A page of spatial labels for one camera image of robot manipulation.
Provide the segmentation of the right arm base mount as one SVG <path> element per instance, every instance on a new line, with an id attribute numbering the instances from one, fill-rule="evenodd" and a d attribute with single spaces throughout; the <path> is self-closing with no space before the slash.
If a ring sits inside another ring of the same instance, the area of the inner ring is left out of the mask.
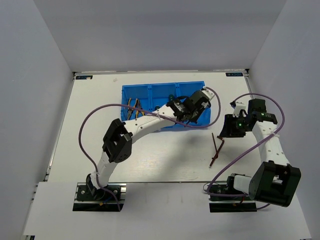
<path id="1" fill-rule="evenodd" d="M 228 189 L 226 183 L 213 184 L 210 192 L 215 194 L 238 195 L 237 190 Z M 251 200 L 248 196 L 209 196 L 209 212 L 210 213 L 250 213 L 257 211 L 256 202 Z"/>

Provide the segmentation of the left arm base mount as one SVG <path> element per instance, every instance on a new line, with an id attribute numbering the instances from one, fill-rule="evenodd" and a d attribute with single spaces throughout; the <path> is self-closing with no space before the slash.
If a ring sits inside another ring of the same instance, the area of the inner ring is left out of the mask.
<path id="1" fill-rule="evenodd" d="M 119 212 L 124 206 L 126 198 L 126 183 L 110 183 L 107 189 L 116 196 L 118 203 L 111 193 L 99 189 L 97 196 L 92 196 L 85 183 L 78 183 L 76 187 L 73 212 Z"/>

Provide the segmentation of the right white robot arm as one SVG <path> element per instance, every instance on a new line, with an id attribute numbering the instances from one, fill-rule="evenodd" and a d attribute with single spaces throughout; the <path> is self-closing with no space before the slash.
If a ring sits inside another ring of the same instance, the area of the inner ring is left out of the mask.
<path id="1" fill-rule="evenodd" d="M 247 194 L 251 200 L 288 207 L 301 179 L 301 171 L 290 165 L 286 158 L 276 129 L 277 118 L 268 113 L 265 100 L 252 99 L 245 106 L 231 102 L 233 113 L 224 117 L 219 137 L 243 138 L 253 133 L 258 147 L 261 165 L 253 176 L 233 173 L 225 188 L 226 195 L 236 200 Z"/>

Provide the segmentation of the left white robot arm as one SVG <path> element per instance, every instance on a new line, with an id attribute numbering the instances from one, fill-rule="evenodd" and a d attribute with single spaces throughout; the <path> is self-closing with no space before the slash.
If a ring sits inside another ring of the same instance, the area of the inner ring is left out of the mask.
<path id="1" fill-rule="evenodd" d="M 118 118 L 113 120 L 103 137 L 97 170 L 86 178 L 90 196 L 95 200 L 105 196 L 105 189 L 114 169 L 118 163 L 130 157 L 132 146 L 137 140 L 162 128 L 173 126 L 176 122 L 196 123 L 204 110 L 211 107 L 213 96 L 212 92 L 203 88 L 184 100 L 177 97 L 152 113 L 126 121 Z"/>

